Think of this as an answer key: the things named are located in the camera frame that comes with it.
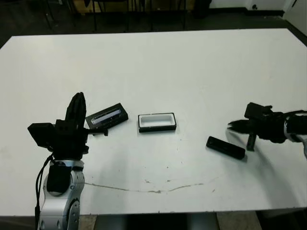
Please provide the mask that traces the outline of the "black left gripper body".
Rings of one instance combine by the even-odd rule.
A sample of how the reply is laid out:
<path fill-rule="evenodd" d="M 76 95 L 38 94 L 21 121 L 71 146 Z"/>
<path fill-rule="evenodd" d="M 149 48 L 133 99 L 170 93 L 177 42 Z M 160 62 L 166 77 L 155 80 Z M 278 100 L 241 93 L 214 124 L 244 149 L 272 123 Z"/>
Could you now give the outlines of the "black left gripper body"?
<path fill-rule="evenodd" d="M 106 128 L 87 129 L 76 121 L 56 120 L 52 152 L 56 160 L 80 160 L 88 153 L 89 135 L 108 135 Z"/>

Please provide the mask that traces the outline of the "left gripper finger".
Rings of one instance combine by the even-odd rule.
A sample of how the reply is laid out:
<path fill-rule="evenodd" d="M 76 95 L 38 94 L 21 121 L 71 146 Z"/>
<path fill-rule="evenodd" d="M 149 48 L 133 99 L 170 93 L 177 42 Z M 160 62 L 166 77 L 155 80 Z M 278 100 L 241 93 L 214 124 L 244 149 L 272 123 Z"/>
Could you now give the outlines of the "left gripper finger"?
<path fill-rule="evenodd" d="M 79 92 L 77 95 L 76 102 L 76 120 L 79 128 L 84 127 L 85 117 L 86 117 L 86 100 L 83 92 Z"/>
<path fill-rule="evenodd" d="M 69 127 L 73 128 L 73 129 L 77 129 L 78 128 L 78 124 L 77 124 L 77 108 L 78 108 L 78 98 L 79 98 L 79 93 L 76 93 L 68 107 L 67 107 L 67 111 L 66 111 L 66 115 L 65 115 L 65 124 L 68 125 Z"/>

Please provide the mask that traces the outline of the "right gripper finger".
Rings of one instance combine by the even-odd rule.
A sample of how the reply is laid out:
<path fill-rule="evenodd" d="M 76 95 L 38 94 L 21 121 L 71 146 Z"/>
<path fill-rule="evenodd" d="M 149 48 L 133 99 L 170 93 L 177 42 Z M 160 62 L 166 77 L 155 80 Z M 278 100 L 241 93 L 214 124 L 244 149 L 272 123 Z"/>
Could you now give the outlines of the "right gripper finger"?
<path fill-rule="evenodd" d="M 240 119 L 228 123 L 229 127 L 246 127 L 249 126 L 249 120 Z"/>
<path fill-rule="evenodd" d="M 237 133 L 250 133 L 250 128 L 247 126 L 229 126 L 227 129 Z"/>

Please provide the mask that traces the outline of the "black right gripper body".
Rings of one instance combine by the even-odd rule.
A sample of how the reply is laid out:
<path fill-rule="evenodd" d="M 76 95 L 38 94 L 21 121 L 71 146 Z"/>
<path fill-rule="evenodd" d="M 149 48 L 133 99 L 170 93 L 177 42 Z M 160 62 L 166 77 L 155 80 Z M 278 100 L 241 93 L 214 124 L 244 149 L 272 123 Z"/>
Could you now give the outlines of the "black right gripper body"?
<path fill-rule="evenodd" d="M 256 137 L 269 140 L 272 143 L 284 143 L 286 136 L 284 134 L 285 116 L 282 112 L 273 112 L 266 115 L 246 116 L 249 121 L 250 131 L 248 132 L 247 150 L 254 151 Z"/>

